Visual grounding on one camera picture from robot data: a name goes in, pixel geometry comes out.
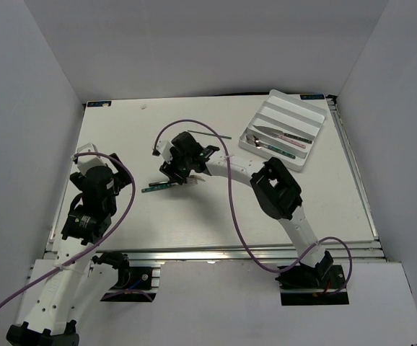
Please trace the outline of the knife with pink handle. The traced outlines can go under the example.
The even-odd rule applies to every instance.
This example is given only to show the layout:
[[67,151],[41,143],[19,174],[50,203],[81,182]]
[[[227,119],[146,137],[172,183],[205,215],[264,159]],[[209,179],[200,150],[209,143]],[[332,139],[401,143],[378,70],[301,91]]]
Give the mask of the knife with pink handle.
[[284,134],[280,134],[280,133],[272,133],[272,134],[269,134],[269,133],[266,133],[266,135],[267,136],[270,136],[272,138],[279,138],[282,141],[285,141],[287,143],[290,143],[290,144],[292,144],[294,146],[297,146],[299,148],[306,148],[306,146],[304,145],[303,142],[297,141],[296,138],[287,137]]

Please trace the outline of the fork with dark handle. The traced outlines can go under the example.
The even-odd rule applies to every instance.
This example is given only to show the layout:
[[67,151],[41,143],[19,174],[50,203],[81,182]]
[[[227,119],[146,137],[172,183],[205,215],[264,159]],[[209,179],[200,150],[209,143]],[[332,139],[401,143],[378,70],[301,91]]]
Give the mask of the fork with dark handle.
[[[197,184],[198,182],[204,182],[205,179],[196,175],[190,175],[189,177],[184,179],[183,184],[185,185],[194,185]],[[176,181],[173,180],[165,180],[165,181],[161,181],[161,182],[150,182],[148,184],[149,187],[156,187],[156,186],[160,186],[160,185],[177,185]]]

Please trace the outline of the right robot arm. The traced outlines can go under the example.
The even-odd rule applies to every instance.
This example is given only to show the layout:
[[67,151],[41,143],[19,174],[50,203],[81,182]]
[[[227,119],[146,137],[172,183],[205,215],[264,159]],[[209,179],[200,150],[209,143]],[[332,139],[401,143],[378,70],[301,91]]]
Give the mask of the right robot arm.
[[153,154],[164,159],[160,172],[180,185],[196,172],[252,188],[261,210],[281,224],[297,250],[304,281],[314,288],[328,281],[333,258],[318,244],[304,212],[302,189],[280,159],[253,161],[232,156],[227,148],[203,147],[188,131],[171,141],[157,139]]

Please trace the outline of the blue label sticker right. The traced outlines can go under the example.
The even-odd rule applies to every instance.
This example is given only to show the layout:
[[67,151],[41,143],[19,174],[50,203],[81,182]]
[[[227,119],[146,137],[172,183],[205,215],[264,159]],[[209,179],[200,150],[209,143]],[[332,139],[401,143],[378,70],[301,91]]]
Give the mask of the blue label sticker right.
[[323,94],[300,94],[300,99],[302,100],[321,100],[325,99]]

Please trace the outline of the green chopstick far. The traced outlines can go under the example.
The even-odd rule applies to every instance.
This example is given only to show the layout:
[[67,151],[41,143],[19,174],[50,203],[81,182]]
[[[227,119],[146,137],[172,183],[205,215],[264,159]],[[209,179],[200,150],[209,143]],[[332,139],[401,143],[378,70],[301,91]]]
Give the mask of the green chopstick far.
[[202,132],[202,131],[197,131],[197,130],[187,130],[187,131],[189,133],[198,134],[198,135],[202,135],[202,136],[220,137],[222,139],[232,140],[231,136],[216,135],[214,133],[207,133],[207,132]]

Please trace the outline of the white divided cutlery tray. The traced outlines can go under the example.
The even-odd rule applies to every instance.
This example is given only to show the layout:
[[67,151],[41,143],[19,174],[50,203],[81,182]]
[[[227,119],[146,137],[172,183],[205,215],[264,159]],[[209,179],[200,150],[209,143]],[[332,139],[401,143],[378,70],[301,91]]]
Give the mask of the white divided cutlery tray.
[[[302,171],[317,141],[320,130],[330,114],[330,110],[326,99],[302,100],[299,95],[285,94],[275,89],[270,90],[266,101],[258,108],[239,137],[238,146],[265,159],[276,157],[282,160],[284,165],[292,171]],[[307,138],[312,141],[312,144],[304,143],[306,148],[299,148],[279,138],[267,136],[260,130],[255,129],[254,125],[268,126],[285,133]],[[249,144],[246,141],[247,133],[258,137],[264,143],[288,151],[296,158],[290,159],[268,149],[257,148]]]

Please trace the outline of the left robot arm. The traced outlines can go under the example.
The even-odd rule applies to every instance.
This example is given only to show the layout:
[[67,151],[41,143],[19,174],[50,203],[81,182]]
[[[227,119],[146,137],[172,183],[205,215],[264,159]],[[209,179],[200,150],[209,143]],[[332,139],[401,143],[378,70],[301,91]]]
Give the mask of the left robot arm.
[[23,322],[11,325],[6,334],[10,345],[78,345],[79,322],[89,309],[108,288],[121,288],[130,279],[127,256],[97,256],[95,251],[117,228],[112,223],[116,198],[134,179],[117,154],[101,154],[93,146],[79,150],[73,161],[78,170],[69,179],[80,193],[69,207],[40,296]]

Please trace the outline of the fork with green handle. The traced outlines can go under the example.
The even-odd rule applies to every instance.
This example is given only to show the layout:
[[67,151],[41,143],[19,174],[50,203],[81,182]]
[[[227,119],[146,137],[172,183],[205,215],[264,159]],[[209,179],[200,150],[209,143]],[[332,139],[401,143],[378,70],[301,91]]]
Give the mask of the fork with green handle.
[[177,184],[177,185],[160,185],[160,186],[156,186],[156,187],[145,187],[141,189],[142,193],[149,193],[149,192],[154,192],[154,191],[159,191],[159,190],[166,190],[166,189],[170,189],[172,187],[182,187],[182,186],[186,186],[185,184]]

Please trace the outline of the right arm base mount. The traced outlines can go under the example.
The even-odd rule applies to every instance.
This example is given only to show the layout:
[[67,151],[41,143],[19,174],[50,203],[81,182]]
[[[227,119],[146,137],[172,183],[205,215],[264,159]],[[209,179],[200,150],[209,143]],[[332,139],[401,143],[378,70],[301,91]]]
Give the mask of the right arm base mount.
[[278,274],[282,306],[343,306],[349,297],[343,284],[346,277],[341,265],[332,265],[324,278],[317,279],[304,267],[297,265]]

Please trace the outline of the knife with dark handle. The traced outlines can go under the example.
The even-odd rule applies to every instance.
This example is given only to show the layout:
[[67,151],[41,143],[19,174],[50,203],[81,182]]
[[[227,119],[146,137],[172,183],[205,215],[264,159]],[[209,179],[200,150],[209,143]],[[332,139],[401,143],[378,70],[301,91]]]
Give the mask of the knife with dark handle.
[[285,133],[285,132],[277,130],[275,128],[271,128],[271,127],[268,127],[268,126],[262,126],[262,125],[260,125],[260,126],[254,125],[253,127],[257,130],[260,130],[261,132],[263,132],[265,134],[270,135],[270,136],[276,135],[276,136],[281,136],[281,137],[284,137],[284,138],[289,138],[291,140],[300,141],[302,143],[312,144],[312,141],[310,139],[303,138],[303,137],[300,137],[300,136],[296,136],[296,135],[293,135],[293,134],[290,134],[290,133]]

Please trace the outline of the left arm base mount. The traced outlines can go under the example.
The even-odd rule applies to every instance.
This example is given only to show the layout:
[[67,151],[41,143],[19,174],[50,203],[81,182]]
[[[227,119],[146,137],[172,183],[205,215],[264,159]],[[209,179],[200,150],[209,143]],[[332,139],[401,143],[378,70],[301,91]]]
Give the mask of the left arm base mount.
[[104,252],[92,258],[95,265],[111,267],[117,276],[117,282],[103,297],[104,302],[152,302],[157,288],[157,268],[133,266],[126,254]]

